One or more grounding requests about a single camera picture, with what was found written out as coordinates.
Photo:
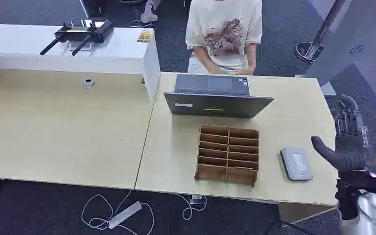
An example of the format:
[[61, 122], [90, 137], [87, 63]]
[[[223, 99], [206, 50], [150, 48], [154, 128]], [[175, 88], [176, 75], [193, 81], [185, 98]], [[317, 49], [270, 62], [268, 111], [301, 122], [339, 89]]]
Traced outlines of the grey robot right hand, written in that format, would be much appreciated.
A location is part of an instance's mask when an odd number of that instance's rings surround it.
[[340, 95], [330, 110], [335, 126], [335, 149], [327, 147], [319, 136], [312, 136], [312, 146], [339, 172], [367, 170], [372, 161], [368, 127], [356, 101]]

